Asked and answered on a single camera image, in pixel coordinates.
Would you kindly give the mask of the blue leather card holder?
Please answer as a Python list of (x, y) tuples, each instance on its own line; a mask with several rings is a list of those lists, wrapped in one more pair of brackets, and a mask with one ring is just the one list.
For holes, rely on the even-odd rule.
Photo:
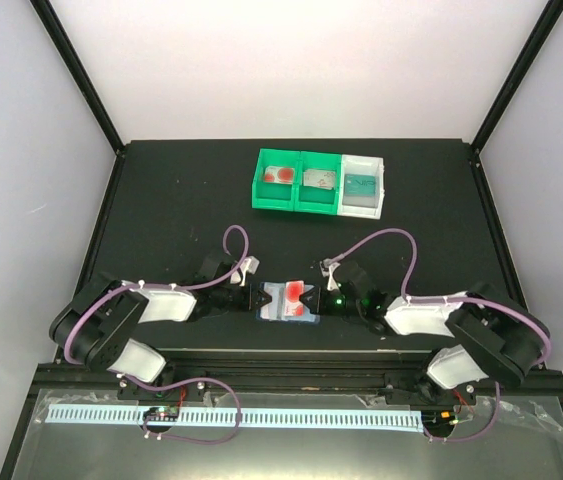
[(271, 297), (271, 301), (257, 311), (259, 320), (305, 324), (319, 322), (320, 317), (300, 301), (300, 296), (309, 292), (313, 285), (295, 280), (285, 283), (265, 282), (261, 287)]

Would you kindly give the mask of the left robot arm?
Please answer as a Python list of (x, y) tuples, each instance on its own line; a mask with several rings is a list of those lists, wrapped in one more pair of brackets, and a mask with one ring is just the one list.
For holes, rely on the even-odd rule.
[(166, 398), (174, 391), (176, 376), (156, 348), (134, 337), (137, 327), (193, 322), (213, 313), (248, 312), (270, 304), (272, 296), (248, 281), (258, 264), (251, 256), (239, 263), (225, 252), (212, 252), (192, 277), (191, 290), (98, 274), (53, 320), (49, 337), (69, 362), (131, 377), (152, 398)]

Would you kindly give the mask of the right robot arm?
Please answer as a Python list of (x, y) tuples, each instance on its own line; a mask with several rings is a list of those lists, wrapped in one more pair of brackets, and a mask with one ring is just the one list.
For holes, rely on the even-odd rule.
[(326, 287), (308, 287), (294, 297), (310, 313), (355, 319), (380, 336), (454, 340), (433, 350), (405, 389), (424, 404), (484, 379), (517, 388), (551, 352), (547, 327), (487, 283), (445, 296), (395, 296), (353, 261), (331, 262), (328, 270)]

